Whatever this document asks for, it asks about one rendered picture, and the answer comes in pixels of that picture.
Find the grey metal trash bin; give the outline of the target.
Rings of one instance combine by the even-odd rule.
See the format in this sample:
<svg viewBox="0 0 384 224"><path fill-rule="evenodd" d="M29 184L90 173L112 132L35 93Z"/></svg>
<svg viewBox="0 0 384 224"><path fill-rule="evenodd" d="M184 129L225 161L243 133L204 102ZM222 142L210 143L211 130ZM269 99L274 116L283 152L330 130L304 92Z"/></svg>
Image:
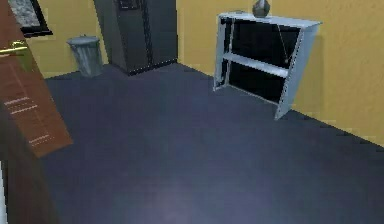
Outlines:
<svg viewBox="0 0 384 224"><path fill-rule="evenodd" d="M78 70L85 77L95 77L102 73L100 39L96 36L69 38L67 44L75 57Z"/></svg>

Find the black fridge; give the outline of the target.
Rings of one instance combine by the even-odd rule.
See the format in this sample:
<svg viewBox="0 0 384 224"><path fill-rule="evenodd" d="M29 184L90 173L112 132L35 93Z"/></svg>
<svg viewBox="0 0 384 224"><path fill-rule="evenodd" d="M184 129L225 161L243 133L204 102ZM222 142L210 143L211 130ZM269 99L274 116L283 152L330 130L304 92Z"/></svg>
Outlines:
<svg viewBox="0 0 384 224"><path fill-rule="evenodd" d="M93 0L108 62L128 75L176 63L176 0Z"/></svg>

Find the grey round vase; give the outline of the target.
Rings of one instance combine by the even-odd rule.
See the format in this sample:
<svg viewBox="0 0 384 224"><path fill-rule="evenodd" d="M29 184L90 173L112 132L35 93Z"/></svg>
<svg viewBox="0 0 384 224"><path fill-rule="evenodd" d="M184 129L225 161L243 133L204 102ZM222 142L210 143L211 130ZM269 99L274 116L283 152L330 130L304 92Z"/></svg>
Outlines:
<svg viewBox="0 0 384 224"><path fill-rule="evenodd" d="M252 13L255 17L265 18L270 11L270 4L267 0L257 0L252 6Z"/></svg>

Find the brown wooden room door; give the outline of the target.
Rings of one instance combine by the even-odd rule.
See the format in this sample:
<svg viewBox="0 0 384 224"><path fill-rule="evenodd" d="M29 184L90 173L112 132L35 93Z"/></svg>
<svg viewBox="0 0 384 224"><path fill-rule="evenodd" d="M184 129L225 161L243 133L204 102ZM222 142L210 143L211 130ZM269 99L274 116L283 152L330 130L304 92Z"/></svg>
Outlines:
<svg viewBox="0 0 384 224"><path fill-rule="evenodd" d="M8 0L0 0L0 49L17 40L27 44ZM0 55L1 222L61 224L40 158L71 143L29 46Z"/></svg>

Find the pale grey shelf unit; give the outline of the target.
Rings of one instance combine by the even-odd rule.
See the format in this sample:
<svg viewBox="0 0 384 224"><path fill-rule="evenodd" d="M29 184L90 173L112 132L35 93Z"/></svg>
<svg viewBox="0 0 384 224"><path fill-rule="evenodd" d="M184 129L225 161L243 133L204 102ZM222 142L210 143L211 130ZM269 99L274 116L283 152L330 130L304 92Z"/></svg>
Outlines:
<svg viewBox="0 0 384 224"><path fill-rule="evenodd" d="M227 86L291 110L320 21L224 12L217 17L213 89Z"/></svg>

